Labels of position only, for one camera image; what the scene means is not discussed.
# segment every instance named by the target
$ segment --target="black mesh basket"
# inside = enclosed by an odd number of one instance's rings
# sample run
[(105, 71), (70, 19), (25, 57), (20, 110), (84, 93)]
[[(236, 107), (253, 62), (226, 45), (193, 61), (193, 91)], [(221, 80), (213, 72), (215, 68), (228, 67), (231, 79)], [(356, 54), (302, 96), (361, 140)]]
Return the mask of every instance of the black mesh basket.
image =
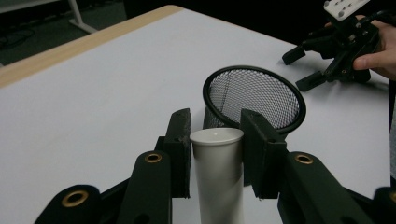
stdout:
[(303, 96), (285, 78), (263, 68), (237, 65), (213, 73), (204, 84), (204, 129), (239, 128), (242, 108), (262, 114), (285, 138), (305, 118)]

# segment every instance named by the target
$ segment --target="human hand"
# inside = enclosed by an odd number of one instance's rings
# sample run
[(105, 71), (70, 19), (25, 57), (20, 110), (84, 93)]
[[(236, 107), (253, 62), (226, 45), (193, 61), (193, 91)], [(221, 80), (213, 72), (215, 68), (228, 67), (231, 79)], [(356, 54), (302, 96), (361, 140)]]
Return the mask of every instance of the human hand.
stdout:
[(396, 80), (396, 27), (381, 21), (372, 21), (372, 24), (379, 29), (379, 45), (375, 53), (356, 58), (353, 69), (372, 69), (383, 77)]

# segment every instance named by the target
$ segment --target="wooden table edge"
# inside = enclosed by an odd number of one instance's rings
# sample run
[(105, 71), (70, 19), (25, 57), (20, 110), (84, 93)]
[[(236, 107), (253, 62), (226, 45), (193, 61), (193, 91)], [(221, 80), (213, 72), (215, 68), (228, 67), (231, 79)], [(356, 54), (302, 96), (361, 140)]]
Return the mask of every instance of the wooden table edge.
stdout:
[(0, 67), (0, 88), (29, 77), (57, 63), (61, 63), (89, 49), (94, 49), (121, 35), (125, 35), (166, 16), (177, 13), (182, 9), (182, 7), (173, 5), (160, 7), (128, 21), (107, 27), (99, 32), (83, 36), (59, 47), (48, 49), (29, 58)]

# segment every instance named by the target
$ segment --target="table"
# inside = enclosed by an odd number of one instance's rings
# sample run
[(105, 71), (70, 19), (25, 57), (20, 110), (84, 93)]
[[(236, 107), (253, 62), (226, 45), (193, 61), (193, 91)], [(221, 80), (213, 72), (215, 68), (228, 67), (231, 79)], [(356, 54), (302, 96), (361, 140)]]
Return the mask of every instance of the table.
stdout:
[[(259, 66), (291, 83), (329, 61), (292, 44), (175, 6), (166, 6), (0, 68), (0, 217), (33, 223), (52, 197), (76, 184), (109, 189), (153, 150), (173, 112), (191, 110), (202, 129), (202, 87), (218, 69)], [(325, 83), (303, 92), (303, 124), (289, 151), (318, 157), (345, 187), (372, 198), (389, 185), (388, 81)], [(281, 223), (276, 200), (244, 188), (246, 223)], [(200, 223), (191, 197), (173, 200), (173, 223)]]
[[(0, 14), (9, 12), (9, 11), (14, 11), (18, 10), (21, 8), (26, 8), (26, 7), (35, 7), (51, 2), (57, 2), (60, 0), (8, 0), (0, 3)], [(87, 33), (94, 33), (97, 30), (92, 28), (91, 26), (87, 25), (84, 23), (84, 21), (81, 18), (81, 14), (79, 13), (78, 5), (76, 0), (68, 0), (69, 6), (72, 9), (74, 19), (70, 20), (69, 22), (72, 23), (73, 25), (77, 26), (78, 28), (82, 29), (83, 31)]]

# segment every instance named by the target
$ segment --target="robotic hand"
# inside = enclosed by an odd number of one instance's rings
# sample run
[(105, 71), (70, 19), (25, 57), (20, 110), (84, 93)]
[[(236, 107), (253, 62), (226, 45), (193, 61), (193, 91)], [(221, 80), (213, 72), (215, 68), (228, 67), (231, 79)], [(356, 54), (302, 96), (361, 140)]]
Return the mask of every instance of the robotic hand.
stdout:
[(371, 24), (379, 20), (396, 24), (391, 15), (395, 10), (382, 10), (358, 20), (352, 14), (370, 0), (332, 0), (326, 1), (324, 9), (332, 26), (327, 26), (309, 34), (309, 38), (296, 48), (286, 52), (282, 59), (291, 64), (305, 56), (305, 51), (320, 53), (322, 59), (333, 58), (324, 72), (316, 73), (296, 82), (300, 91), (309, 91), (324, 82), (356, 81), (364, 83), (370, 80), (369, 70), (353, 70), (353, 61), (367, 53), (375, 51), (378, 42), (378, 28)]

